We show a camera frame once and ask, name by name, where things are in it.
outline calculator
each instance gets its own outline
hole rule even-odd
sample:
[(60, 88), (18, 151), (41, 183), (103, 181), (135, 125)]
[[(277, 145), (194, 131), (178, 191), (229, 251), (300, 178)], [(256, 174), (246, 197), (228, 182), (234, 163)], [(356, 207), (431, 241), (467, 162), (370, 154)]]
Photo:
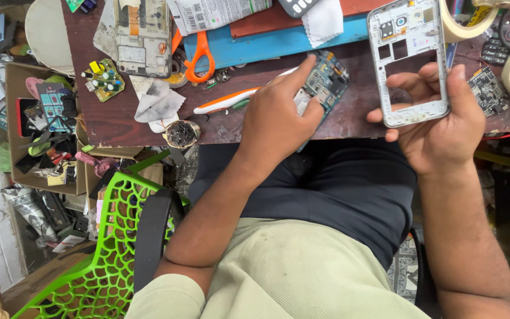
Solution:
[(319, 0), (279, 0), (291, 18), (300, 18)]

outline wooden desk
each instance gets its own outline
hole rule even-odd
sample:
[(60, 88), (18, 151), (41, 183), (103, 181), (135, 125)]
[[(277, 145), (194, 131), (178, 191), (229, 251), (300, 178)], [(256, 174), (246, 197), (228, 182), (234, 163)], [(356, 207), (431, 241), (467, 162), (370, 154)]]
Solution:
[[(85, 83), (80, 72), (88, 68), (91, 61), (99, 61), (107, 56), (96, 49), (92, 43), (103, 5), (99, 5), (88, 15), (72, 14), (66, 2), (61, 1), (68, 31), (68, 41), (72, 52), (72, 60), (78, 83)], [(479, 56), (483, 39), (467, 40), (460, 43), (458, 52), (470, 56)], [(340, 103), (331, 112), (313, 139), (340, 139), (346, 137), (379, 137), (383, 136), (385, 127), (382, 124), (371, 124), (365, 121), (367, 112), (379, 106), (379, 93), (369, 42), (360, 41), (330, 48), (338, 60), (350, 72), (351, 85)], [(240, 90), (262, 86), (281, 72), (291, 69), (304, 59), (305, 54), (294, 54), (280, 60), (261, 61), (247, 64), (244, 68), (236, 68), (231, 72), (233, 78), (226, 83), (219, 83), (210, 90), (204, 90), (205, 84), (193, 87), (190, 83), (176, 89), (187, 99), (180, 108), (179, 116), (186, 119), (193, 114), (195, 107), (216, 98)], [(473, 58), (456, 56), (456, 63), (466, 65), (467, 74), (473, 74), (480, 66)], [(500, 68), (492, 68), (496, 75), (500, 75)], [(138, 105), (135, 93), (128, 76), (123, 76), (125, 90), (110, 99), (100, 102), (93, 92), (81, 86), (79, 97), (81, 109), (86, 119), (86, 127), (91, 145), (101, 147), (136, 147), (166, 145), (161, 134), (151, 131), (148, 124), (138, 123), (133, 119)], [(199, 143), (230, 143), (241, 139), (241, 122), (243, 112), (230, 110), (210, 114), (210, 119), (198, 122), (202, 135)], [(487, 120), (487, 132), (493, 130), (510, 131), (510, 108), (508, 111), (493, 116)]]

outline beige shirt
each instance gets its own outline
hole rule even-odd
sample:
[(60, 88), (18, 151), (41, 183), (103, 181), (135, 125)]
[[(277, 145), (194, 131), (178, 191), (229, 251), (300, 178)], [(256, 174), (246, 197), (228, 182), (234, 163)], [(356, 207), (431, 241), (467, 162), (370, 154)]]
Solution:
[(240, 219), (208, 298), (167, 274), (135, 294), (125, 318), (428, 318), (393, 293), (364, 244), (299, 220)]

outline person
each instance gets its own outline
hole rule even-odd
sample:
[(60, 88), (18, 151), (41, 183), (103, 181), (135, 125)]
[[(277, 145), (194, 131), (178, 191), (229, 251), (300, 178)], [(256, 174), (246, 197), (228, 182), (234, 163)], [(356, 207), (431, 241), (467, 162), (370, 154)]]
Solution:
[[(200, 146), (194, 206), (126, 318), (427, 318), (386, 275), (411, 227), (417, 179), (444, 317), (510, 318), (510, 271), (473, 163), (486, 120), (464, 65), (448, 73), (446, 117), (330, 153), (310, 143), (310, 160), (292, 154), (323, 109), (312, 99), (299, 116), (292, 98), (315, 61), (257, 91), (238, 146)], [(413, 103), (440, 99), (435, 63), (386, 83)], [(377, 109), (367, 120), (382, 117)]]

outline blue plastic board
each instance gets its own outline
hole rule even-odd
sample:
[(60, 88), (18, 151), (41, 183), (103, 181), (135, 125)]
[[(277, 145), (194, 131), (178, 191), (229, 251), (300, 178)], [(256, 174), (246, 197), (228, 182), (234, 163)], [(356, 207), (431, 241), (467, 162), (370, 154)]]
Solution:
[[(366, 14), (345, 17), (344, 32), (317, 49), (369, 39), (366, 17)], [(231, 37), (230, 26), (226, 25), (209, 30), (207, 37), (216, 69), (312, 50), (304, 26), (234, 39)], [(192, 61), (196, 51), (195, 34), (184, 37), (184, 50), (187, 60)], [(208, 71), (207, 57), (200, 58), (195, 71)]]

